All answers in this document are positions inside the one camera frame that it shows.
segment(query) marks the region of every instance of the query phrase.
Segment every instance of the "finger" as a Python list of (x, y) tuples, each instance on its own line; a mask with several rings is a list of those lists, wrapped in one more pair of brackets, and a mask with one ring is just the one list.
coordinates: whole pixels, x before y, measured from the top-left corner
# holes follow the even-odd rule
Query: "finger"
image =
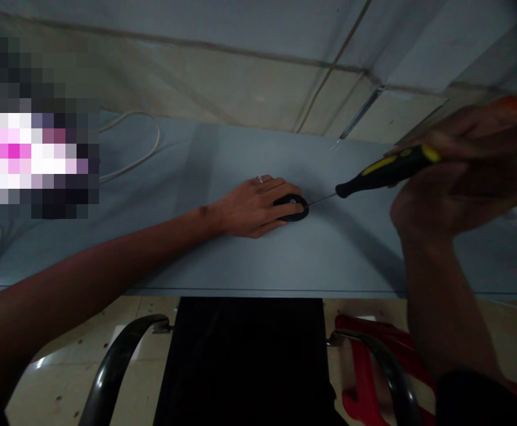
[(292, 185), (291, 183), (286, 182), (285, 184), (277, 186), (276, 188), (271, 189), (268, 192), (264, 192), (263, 197), (265, 198), (268, 204), (271, 204), (278, 198), (282, 198), (283, 196), (288, 195), (289, 193), (301, 195), (301, 189), (298, 188), (296, 185)]
[(517, 113), (503, 117), (499, 122), (503, 127), (514, 127), (517, 125)]
[(250, 238), (260, 238), (264, 234), (268, 234), (270, 231), (274, 231), (276, 228), (280, 228), (282, 226), (287, 225), (288, 222), (276, 220), (274, 222), (270, 222), (269, 224), (258, 227), (255, 231), (253, 231), (249, 237)]
[(430, 132), (422, 143), (436, 149), (444, 160), (475, 160), (517, 155), (517, 126), (475, 139)]
[(463, 162), (448, 162), (427, 167), (412, 177), (403, 190), (410, 191), (416, 196), (439, 198), (450, 192), (467, 169), (468, 164)]
[(388, 157), (388, 156), (391, 156), (391, 155), (395, 155), (395, 154), (398, 154), (399, 152), (402, 152), (403, 150), (409, 148), (409, 147), (413, 147), (413, 146), (416, 146), (416, 145), (419, 145), (420, 142), (419, 142), (419, 139), (412, 139), (408, 142), (403, 142), (397, 146), (395, 146), (393, 149), (391, 149), (390, 151), (387, 151), (383, 154), (383, 157)]
[(435, 124), (432, 130), (439, 131), (450, 136), (464, 136), (492, 114), (493, 110), (491, 108), (483, 106), (465, 106)]
[(474, 139), (487, 136), (517, 125), (517, 113), (508, 109), (493, 109), (485, 119), (464, 136)]
[(281, 177), (277, 177), (276, 179), (270, 179), (268, 182), (264, 182), (262, 185), (260, 185), (260, 187), (258, 188), (258, 192), (264, 193), (285, 183), (286, 181)]
[(278, 206), (273, 206), (268, 209), (266, 213), (266, 220), (268, 222), (275, 221), (284, 216), (290, 216), (293, 214), (302, 213), (304, 206), (300, 203), (286, 203)]
[(260, 182), (260, 179), (258, 179), (258, 177), (251, 179), (250, 183), (253, 185), (263, 185), (264, 183), (268, 182), (269, 180), (272, 180), (272, 176), (270, 176), (270, 175), (263, 175), (263, 176), (261, 176), (261, 178), (262, 178), (262, 183)]

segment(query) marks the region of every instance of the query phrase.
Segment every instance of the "red chair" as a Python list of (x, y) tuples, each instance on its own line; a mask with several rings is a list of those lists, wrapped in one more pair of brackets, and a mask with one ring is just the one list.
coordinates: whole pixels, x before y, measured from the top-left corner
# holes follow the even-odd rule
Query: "red chair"
[[(383, 322), (351, 318), (338, 315), (335, 318), (336, 332), (349, 330), (369, 335), (382, 342), (394, 355), (404, 371), (428, 385), (436, 393), (435, 382), (422, 363), (410, 334)], [(378, 405), (377, 391), (371, 365), (371, 350), (362, 341), (350, 338), (355, 368), (356, 387), (345, 389), (342, 393), (343, 407), (354, 420), (366, 426), (387, 426)], [(517, 383), (510, 382), (510, 388), (517, 394)], [(430, 412), (420, 408), (422, 424), (433, 426), (436, 418)]]

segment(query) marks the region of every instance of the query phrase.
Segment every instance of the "screwdriver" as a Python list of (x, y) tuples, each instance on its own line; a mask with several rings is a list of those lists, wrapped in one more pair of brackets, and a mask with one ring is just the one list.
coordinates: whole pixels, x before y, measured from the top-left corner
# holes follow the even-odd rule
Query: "screwdriver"
[(425, 167), (439, 163), (441, 160), (440, 154), (429, 145), (409, 147), (398, 154), (390, 155), (371, 164), (349, 182), (337, 185), (333, 194), (309, 203), (308, 207), (335, 195), (347, 198), (354, 192), (392, 185), (414, 176)]

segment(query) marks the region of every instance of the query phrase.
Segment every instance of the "tiled floor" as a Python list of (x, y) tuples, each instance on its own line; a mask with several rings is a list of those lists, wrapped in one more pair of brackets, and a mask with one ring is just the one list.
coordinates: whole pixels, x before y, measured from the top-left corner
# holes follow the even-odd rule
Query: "tiled floor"
[[(75, 425), (84, 407), (99, 363), (115, 337), (134, 318), (166, 314), (173, 324), (178, 298), (129, 297), (116, 300), (96, 317), (45, 346), (27, 368), (7, 407), (12, 426)], [(480, 301), (505, 375), (517, 382), (517, 309)], [(406, 301), (398, 299), (326, 299), (327, 335), (339, 313), (372, 316), (407, 330)], [(163, 377), (169, 334), (146, 333), (124, 377), (112, 425), (148, 426), (153, 422)], [(345, 348), (328, 348), (330, 379), (338, 399), (336, 409), (351, 425), (341, 404), (341, 390), (354, 384), (351, 354)], [(433, 411), (432, 392), (415, 383), (419, 402)], [(377, 380), (381, 409), (392, 419), (386, 384)]]

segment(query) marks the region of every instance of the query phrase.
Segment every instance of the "table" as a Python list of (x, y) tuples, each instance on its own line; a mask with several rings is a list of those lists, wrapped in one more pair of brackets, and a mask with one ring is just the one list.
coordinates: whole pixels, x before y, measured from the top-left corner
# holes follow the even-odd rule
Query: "table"
[[(116, 114), (103, 112), (101, 123)], [(0, 289), (81, 250), (219, 199), (245, 179), (281, 176), (313, 201), (390, 147), (363, 141), (158, 118), (162, 146), (101, 186), (88, 219), (14, 221), (0, 256)], [(148, 117), (100, 136), (101, 174), (149, 151)], [(260, 238), (225, 237), (161, 268), (131, 295), (396, 298), (406, 296), (400, 241), (388, 218), (398, 188), (331, 198)], [(498, 219), (455, 241), (477, 296), (517, 299), (517, 231)]]

